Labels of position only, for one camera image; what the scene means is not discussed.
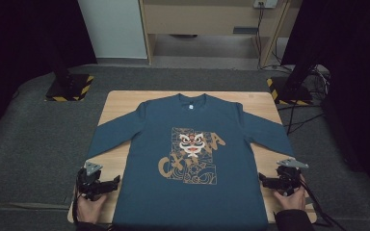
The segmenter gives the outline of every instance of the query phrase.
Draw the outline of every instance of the black backdrop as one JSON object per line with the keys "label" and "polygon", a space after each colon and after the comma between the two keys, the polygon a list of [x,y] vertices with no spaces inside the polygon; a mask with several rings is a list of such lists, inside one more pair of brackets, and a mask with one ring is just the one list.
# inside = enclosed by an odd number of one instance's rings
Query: black backdrop
{"label": "black backdrop", "polygon": [[77,0],[0,1],[0,117],[22,83],[53,71],[41,52],[47,46],[37,37],[36,21],[65,67],[96,63]]}
{"label": "black backdrop", "polygon": [[303,54],[330,71],[323,105],[331,130],[350,167],[370,176],[370,1],[304,0],[282,63]]}

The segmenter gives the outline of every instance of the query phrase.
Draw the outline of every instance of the hand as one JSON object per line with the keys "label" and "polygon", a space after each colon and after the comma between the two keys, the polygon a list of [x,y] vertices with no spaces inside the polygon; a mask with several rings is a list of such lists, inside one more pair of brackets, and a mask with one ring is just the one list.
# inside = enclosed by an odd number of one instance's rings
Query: hand
{"label": "hand", "polygon": [[300,186],[293,194],[289,196],[283,196],[278,191],[273,191],[273,195],[281,204],[283,210],[304,210],[305,209],[305,189],[303,186]]}
{"label": "hand", "polygon": [[101,195],[97,200],[90,201],[84,196],[80,196],[77,200],[77,218],[79,221],[96,224],[101,215],[101,209],[107,195]]}

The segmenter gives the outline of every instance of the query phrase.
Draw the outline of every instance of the wall outlet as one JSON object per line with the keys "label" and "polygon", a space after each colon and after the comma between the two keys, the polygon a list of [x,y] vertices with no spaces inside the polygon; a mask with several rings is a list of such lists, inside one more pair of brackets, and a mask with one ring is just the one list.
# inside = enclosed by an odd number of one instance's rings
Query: wall outlet
{"label": "wall outlet", "polygon": [[275,8],[278,5],[278,0],[255,0],[253,7],[260,8],[260,3],[263,8]]}

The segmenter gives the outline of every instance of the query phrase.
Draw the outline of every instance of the t-shirt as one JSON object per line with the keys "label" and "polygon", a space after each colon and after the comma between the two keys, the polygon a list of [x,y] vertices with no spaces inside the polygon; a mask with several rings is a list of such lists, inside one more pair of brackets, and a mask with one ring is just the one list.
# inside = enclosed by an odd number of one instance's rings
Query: t-shirt
{"label": "t-shirt", "polygon": [[129,140],[119,230],[266,230],[251,143],[293,156],[280,124],[208,94],[141,103],[97,127],[88,157]]}

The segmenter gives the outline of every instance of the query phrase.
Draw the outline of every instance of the white wall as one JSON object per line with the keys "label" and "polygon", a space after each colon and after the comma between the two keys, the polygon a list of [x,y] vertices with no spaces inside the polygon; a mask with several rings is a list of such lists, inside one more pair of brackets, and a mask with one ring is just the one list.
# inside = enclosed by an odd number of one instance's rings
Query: white wall
{"label": "white wall", "polygon": [[97,58],[147,58],[138,0],[78,2]]}

